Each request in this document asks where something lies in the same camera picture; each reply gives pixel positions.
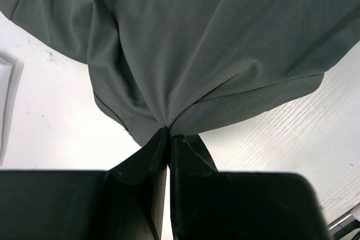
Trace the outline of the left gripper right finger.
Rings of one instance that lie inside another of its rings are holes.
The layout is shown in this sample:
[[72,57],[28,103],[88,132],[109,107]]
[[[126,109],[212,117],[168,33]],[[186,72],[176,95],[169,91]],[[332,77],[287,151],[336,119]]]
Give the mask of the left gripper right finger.
[[218,171],[198,135],[171,140],[175,239],[328,239],[309,182],[294,173]]

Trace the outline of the grey green t shirt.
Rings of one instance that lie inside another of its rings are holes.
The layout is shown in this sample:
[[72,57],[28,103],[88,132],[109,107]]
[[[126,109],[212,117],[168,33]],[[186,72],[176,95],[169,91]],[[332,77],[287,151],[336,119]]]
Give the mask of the grey green t shirt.
[[140,146],[306,96],[359,42],[359,0],[1,0],[1,12],[87,64],[98,107]]

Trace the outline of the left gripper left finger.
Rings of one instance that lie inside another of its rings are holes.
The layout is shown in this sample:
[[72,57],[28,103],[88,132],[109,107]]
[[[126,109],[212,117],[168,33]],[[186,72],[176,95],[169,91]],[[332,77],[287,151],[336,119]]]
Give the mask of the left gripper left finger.
[[160,239],[168,129],[104,170],[2,170],[2,239]]

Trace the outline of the white t shirt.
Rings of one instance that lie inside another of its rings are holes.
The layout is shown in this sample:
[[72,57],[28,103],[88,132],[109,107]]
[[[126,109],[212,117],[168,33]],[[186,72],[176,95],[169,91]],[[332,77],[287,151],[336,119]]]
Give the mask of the white t shirt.
[[1,57],[1,68],[0,68],[0,117],[1,117],[1,150],[2,150],[2,143],[3,143],[3,133],[4,133],[4,122],[5,122],[5,108],[7,102],[7,95],[8,95],[8,86],[11,76],[12,65],[5,61]]

